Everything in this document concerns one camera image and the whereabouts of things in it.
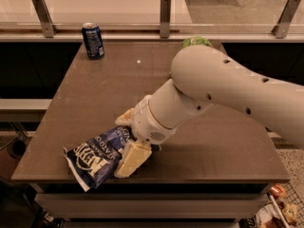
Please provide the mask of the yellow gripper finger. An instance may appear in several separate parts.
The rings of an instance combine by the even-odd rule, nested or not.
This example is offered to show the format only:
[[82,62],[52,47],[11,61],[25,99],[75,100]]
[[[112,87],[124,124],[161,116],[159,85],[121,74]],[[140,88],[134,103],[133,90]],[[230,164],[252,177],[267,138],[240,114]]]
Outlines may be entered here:
[[118,117],[115,120],[116,125],[124,125],[124,126],[130,126],[132,123],[132,114],[133,114],[134,108],[129,108],[123,115]]
[[131,176],[152,154],[151,145],[147,142],[128,141],[122,159],[114,172],[116,178]]

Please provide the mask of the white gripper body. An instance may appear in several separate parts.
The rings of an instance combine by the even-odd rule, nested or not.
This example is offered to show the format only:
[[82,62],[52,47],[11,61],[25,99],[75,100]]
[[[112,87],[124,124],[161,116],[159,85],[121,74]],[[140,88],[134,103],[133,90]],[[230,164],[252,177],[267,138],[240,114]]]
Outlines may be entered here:
[[166,128],[154,118],[149,106],[150,99],[151,95],[146,95],[134,107],[131,116],[132,133],[140,141],[162,144],[176,133],[177,128]]

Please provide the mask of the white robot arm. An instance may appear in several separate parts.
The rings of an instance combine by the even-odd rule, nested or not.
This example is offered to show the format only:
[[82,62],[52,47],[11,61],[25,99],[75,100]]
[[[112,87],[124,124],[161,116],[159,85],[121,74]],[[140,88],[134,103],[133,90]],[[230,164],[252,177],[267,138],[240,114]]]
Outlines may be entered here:
[[221,51],[196,45],[174,57],[170,79],[117,120],[135,139],[123,150],[114,176],[127,178],[151,155],[151,146],[173,136],[184,122],[217,105],[230,107],[285,140],[304,145],[304,88],[254,73]]

